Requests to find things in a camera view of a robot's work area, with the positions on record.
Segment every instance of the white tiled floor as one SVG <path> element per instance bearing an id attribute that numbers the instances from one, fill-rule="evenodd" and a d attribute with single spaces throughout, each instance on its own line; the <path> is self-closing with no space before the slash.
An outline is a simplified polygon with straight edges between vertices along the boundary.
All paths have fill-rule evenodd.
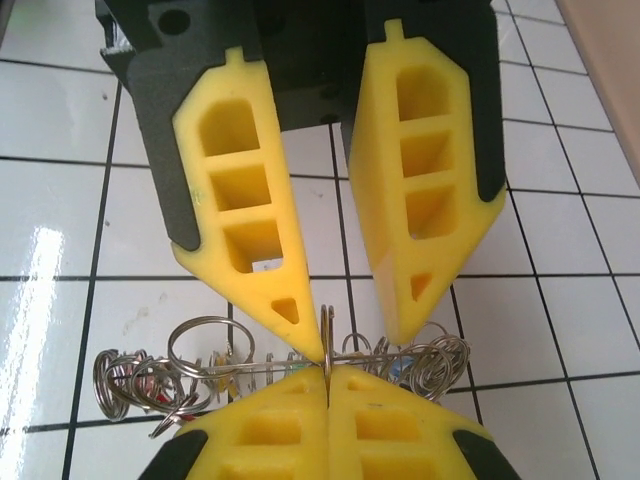
<path id="1" fill-rule="evenodd" d="M 134 478 L 168 436 L 147 439 L 140 411 L 102 420 L 94 356 L 164 354 L 178 323 L 229 306 L 172 258 L 131 98 L 115 105 L 115 77 L 96 72 L 93 2 L 55 3 L 18 0 L 0 50 L 0 476 Z M 554 1 L 493 5 L 511 191 L 432 316 L 472 344 L 473 375 L 442 403 L 479 412 L 523 478 L 635 479 L 640 189 Z M 331 129 L 284 135 L 314 302 L 335 306 L 337 343 L 352 327 L 375 341 L 382 317 Z M 257 356 L 286 355 L 233 313 Z"/>

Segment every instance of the yellow plastic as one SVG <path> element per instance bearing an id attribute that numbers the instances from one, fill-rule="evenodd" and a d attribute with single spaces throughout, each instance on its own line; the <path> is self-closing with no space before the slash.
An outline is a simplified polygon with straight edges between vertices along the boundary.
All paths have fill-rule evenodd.
<path id="1" fill-rule="evenodd" d="M 504 205 L 478 197 L 469 80 L 400 20 L 367 48 L 349 178 L 387 336 L 410 342 Z"/>
<path id="2" fill-rule="evenodd" d="M 484 428 L 354 367 L 319 367 L 189 422 L 209 439 L 187 480 L 475 480 L 453 439 Z"/>
<path id="3" fill-rule="evenodd" d="M 209 440 L 187 480 L 326 480 L 327 390 L 320 367 L 301 370 L 189 422 Z"/>
<path id="4" fill-rule="evenodd" d="M 173 125 L 202 239 L 195 252 L 174 244 L 176 259 L 307 358 L 322 360 L 266 64 L 228 50 L 227 63 L 202 75 Z"/>
<path id="5" fill-rule="evenodd" d="M 475 422 L 354 367 L 331 376 L 331 480 L 475 480 L 453 439 Z"/>

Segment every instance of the bundle of key rings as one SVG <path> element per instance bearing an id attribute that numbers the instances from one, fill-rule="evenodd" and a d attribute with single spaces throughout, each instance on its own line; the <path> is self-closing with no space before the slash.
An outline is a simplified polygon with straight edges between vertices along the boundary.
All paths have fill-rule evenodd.
<path id="1" fill-rule="evenodd" d="M 273 354 L 268 353 L 264 362 L 255 362 L 255 339 L 241 323 L 217 316 L 187 320 L 169 336 L 166 357 L 153 357 L 144 350 L 100 352 L 93 365 L 96 400 L 104 415 L 113 422 L 123 420 L 131 406 L 145 413 L 164 414 L 149 435 L 155 438 L 172 425 L 182 425 L 206 412 L 214 401 L 220 402 L 223 394 L 233 399 L 252 393 L 257 389 L 256 379 L 260 374 L 265 375 L 266 385 L 271 385 L 276 372 L 287 376 L 301 368 L 319 365 L 328 382 L 334 364 L 348 364 L 435 402 L 460 379 L 469 363 L 469 344 L 434 322 L 427 325 L 439 328 L 442 334 L 428 343 L 399 348 L 392 347 L 382 337 L 372 348 L 364 335 L 352 333 L 344 338 L 342 351 L 337 353 L 333 349 L 333 317 L 333 307 L 323 305 L 320 327 L 325 358 L 320 364 L 296 351 L 290 352 L 286 360 L 274 360 Z M 201 358 L 191 362 L 176 355 L 174 346 L 182 335 L 211 324 L 227 325 L 242 333 L 249 344 L 246 358 L 238 361 L 229 344 L 224 354 L 213 352 L 206 365 Z M 347 352 L 351 339 L 357 339 L 364 351 Z M 248 382 L 240 381 L 244 376 L 248 376 Z M 242 391 L 242 383 L 247 384 L 246 392 Z"/>

